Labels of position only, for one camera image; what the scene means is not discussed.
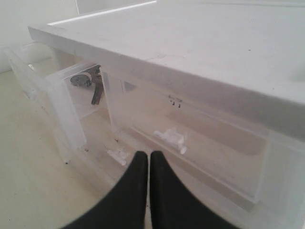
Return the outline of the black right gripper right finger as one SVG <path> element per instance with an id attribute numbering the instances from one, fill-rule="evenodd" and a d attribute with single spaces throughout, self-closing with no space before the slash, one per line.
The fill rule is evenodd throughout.
<path id="1" fill-rule="evenodd" d="M 177 177 L 163 152 L 150 157 L 150 206 L 154 229 L 234 229 L 200 202 Z"/>

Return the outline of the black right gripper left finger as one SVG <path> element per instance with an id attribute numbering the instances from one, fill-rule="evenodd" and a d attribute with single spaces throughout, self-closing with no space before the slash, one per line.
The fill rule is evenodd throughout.
<path id="1" fill-rule="evenodd" d="M 137 151 L 127 170 L 93 208 L 65 229 L 143 229 L 147 200 L 148 156 Z"/>

